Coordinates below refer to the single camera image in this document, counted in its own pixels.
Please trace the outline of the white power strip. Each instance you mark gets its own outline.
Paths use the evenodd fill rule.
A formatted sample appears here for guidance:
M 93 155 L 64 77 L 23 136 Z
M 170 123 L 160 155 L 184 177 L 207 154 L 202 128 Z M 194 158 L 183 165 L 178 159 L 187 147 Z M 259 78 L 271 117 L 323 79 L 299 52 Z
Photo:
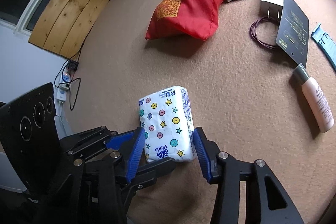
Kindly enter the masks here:
M 55 78 L 54 85 L 56 87 L 56 100 L 59 103 L 66 102 L 67 94 L 70 90 L 72 76 L 68 68 L 65 66 L 60 70 Z

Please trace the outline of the white charger plug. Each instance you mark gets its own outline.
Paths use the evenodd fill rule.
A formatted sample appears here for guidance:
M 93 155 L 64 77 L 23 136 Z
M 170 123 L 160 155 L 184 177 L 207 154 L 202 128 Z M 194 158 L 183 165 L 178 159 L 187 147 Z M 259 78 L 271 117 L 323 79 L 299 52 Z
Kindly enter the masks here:
M 278 21 L 281 18 L 283 6 L 284 0 L 261 0 L 260 3 L 261 12 L 268 18 Z

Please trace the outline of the black card package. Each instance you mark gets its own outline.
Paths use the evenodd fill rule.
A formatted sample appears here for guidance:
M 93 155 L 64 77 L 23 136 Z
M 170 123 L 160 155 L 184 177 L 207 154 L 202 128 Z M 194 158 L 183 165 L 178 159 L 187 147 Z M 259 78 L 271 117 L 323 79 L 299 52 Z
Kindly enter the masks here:
M 276 44 L 297 65 L 306 67 L 309 19 L 294 0 L 284 0 Z

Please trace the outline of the pine wood headboard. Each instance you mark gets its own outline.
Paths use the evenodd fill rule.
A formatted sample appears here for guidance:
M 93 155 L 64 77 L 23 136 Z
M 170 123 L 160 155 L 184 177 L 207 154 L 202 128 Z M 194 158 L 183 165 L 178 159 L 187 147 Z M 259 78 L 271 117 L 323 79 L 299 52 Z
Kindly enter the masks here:
M 70 58 L 110 0 L 50 0 L 31 32 L 29 43 Z

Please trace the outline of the pink lotion bottle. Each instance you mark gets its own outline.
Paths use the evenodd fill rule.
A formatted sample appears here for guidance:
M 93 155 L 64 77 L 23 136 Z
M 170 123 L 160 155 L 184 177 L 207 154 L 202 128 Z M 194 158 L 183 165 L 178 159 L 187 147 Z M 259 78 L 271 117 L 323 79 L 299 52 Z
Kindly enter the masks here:
M 302 92 L 314 114 L 320 132 L 328 132 L 335 121 L 322 88 L 316 79 L 310 77 L 302 63 L 297 65 L 293 75 L 301 85 Z

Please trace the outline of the blue plastic clip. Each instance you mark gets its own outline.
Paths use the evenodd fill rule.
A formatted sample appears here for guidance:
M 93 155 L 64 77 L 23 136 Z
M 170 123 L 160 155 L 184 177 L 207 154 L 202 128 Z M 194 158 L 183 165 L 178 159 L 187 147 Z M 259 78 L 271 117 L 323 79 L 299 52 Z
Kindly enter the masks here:
M 322 29 L 321 24 L 316 26 L 312 31 L 311 38 L 322 50 L 330 65 L 336 71 L 336 44 L 329 34 Z

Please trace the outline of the black power adapter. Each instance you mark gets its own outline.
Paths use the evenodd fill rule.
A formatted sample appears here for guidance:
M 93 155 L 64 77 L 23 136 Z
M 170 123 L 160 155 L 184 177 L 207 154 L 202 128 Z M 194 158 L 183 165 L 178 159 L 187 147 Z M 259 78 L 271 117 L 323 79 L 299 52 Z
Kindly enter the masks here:
M 79 66 L 79 62 L 75 60 L 69 60 L 67 64 L 67 69 L 71 72 L 76 72 Z

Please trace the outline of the red drawstring bag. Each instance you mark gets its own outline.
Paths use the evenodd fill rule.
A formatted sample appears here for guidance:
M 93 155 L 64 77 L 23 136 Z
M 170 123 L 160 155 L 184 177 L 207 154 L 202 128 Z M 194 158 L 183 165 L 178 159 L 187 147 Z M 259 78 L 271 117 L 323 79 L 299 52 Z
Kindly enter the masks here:
M 224 0 L 162 0 L 155 8 L 145 39 L 188 35 L 205 41 L 219 25 Z

